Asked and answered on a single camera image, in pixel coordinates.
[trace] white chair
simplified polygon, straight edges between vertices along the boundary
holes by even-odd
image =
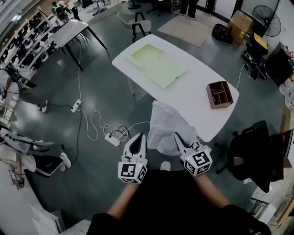
[[[141,15],[142,21],[138,20],[138,15]],[[135,42],[137,34],[143,34],[146,36],[146,33],[151,34],[151,22],[149,20],[145,20],[142,12],[136,13],[117,13],[118,18],[123,23],[123,25],[129,29],[133,34],[133,43]]]

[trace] black bag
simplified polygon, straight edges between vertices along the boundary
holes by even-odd
[[[233,37],[231,35],[232,29],[228,29],[222,24],[216,24],[212,30],[212,36],[219,41],[225,41],[229,44],[233,43]]]

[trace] cardboard box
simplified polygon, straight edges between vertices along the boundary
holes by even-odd
[[[227,108],[234,102],[226,81],[210,83],[206,91],[211,109]]]
[[[245,38],[252,21],[253,20],[250,17],[246,16],[241,11],[236,11],[228,24],[228,29],[232,27],[231,34],[234,42],[237,44],[241,44],[243,42],[243,39]]]

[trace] desk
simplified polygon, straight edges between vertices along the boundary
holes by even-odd
[[[127,58],[146,44],[164,50],[171,60],[187,67],[187,71],[166,89],[145,77]],[[206,87],[209,83],[225,81],[211,68],[171,43],[148,35],[121,52],[112,64],[148,92],[154,99],[176,109],[196,128],[199,137],[211,141],[226,124],[239,97],[238,91],[228,83],[234,103],[225,109],[210,108]]]
[[[59,47],[65,46],[68,50],[70,56],[73,58],[74,62],[79,66],[79,68],[83,71],[83,68],[79,64],[78,60],[74,57],[68,43],[73,40],[76,36],[78,36],[81,32],[88,29],[89,32],[97,39],[97,41],[107,50],[106,46],[100,41],[97,35],[92,31],[89,25],[83,21],[79,20],[69,20],[65,25],[63,25],[56,33],[54,33],[53,41]]]

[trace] black pants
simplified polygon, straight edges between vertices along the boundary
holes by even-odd
[[[36,173],[49,178],[63,163],[62,159],[54,156],[33,155],[36,161]]]
[[[195,12],[196,12],[196,5],[199,2],[199,0],[182,0],[180,14],[186,14],[187,8],[189,5],[189,11],[188,16],[195,18]]]

